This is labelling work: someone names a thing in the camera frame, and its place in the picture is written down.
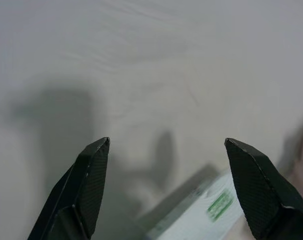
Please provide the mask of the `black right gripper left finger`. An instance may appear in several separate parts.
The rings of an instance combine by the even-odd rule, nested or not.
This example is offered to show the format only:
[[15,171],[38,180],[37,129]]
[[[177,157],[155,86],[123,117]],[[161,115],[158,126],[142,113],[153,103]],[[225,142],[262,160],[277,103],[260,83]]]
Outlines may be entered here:
[[103,199],[110,138],[89,145],[52,188],[30,240],[89,240]]

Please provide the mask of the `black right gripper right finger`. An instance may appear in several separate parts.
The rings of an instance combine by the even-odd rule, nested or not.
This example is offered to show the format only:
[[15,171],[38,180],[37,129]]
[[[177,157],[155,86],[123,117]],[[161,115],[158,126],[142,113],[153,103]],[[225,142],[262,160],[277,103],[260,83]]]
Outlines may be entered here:
[[224,142],[237,198],[257,240],[303,240],[303,198],[253,146]]

